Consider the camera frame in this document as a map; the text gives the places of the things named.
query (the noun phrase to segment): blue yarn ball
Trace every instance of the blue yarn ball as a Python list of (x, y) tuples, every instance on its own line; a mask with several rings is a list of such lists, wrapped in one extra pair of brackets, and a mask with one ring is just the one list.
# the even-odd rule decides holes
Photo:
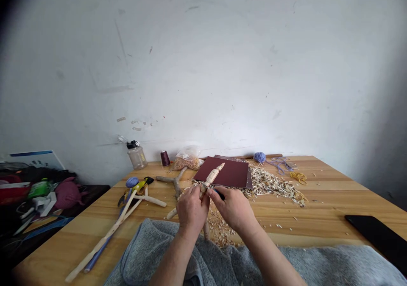
[(136, 186), (137, 184), (139, 184), (139, 179), (137, 177), (130, 177), (127, 181), (126, 181), (126, 187), (128, 188), (133, 188), (134, 186)]
[(256, 152), (253, 158), (256, 162), (263, 163), (266, 160), (266, 155), (264, 152)]

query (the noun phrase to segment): water bottle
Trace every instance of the water bottle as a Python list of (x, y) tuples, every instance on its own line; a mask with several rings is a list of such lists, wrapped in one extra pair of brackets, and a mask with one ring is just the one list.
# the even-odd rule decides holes
[(139, 142), (131, 141), (127, 143), (127, 149), (128, 157), (135, 170), (143, 169), (147, 166), (148, 162), (145, 159), (143, 148)]

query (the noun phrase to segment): plastic bag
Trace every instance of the plastic bag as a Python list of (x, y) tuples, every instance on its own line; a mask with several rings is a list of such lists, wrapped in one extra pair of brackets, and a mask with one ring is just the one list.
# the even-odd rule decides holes
[(190, 169), (198, 170), (204, 162), (199, 159), (200, 153), (199, 146), (196, 145), (189, 145), (181, 148), (176, 155), (176, 160), (171, 170), (179, 171), (185, 166)]

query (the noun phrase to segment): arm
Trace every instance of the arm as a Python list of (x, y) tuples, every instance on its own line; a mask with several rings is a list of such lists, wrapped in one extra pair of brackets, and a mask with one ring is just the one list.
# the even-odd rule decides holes
[(200, 187), (190, 188), (177, 204), (179, 230), (149, 285), (182, 285), (195, 242), (208, 216), (209, 197), (199, 199)]
[(216, 189), (225, 196), (225, 200), (211, 189), (208, 189), (207, 194), (228, 225), (239, 234), (250, 250), (264, 283), (276, 286), (306, 286), (291, 263), (259, 225), (249, 201), (242, 192), (224, 187)]

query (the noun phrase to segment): sandpaper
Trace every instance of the sandpaper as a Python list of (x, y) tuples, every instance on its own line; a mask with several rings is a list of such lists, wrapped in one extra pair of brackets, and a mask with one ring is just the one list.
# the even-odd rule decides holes
[(198, 172), (194, 176), (194, 179), (198, 181), (206, 181), (209, 173), (222, 163), (225, 163), (225, 166), (217, 175), (215, 181), (213, 182), (214, 185), (240, 188), (247, 187), (247, 169), (249, 163), (224, 160), (214, 157), (207, 157), (205, 159), (205, 162), (199, 168)]
[[(236, 161), (236, 162), (244, 162), (246, 163), (245, 159), (238, 159), (236, 157), (224, 157), (224, 156), (220, 156), (220, 155), (215, 155), (215, 158), (219, 158), (219, 159), (224, 159), (224, 160), (228, 160), (228, 161)], [(253, 190), (253, 183), (251, 181), (251, 172), (250, 172), (250, 167), (247, 167), (247, 181), (246, 181), (247, 185), (246, 187)]]

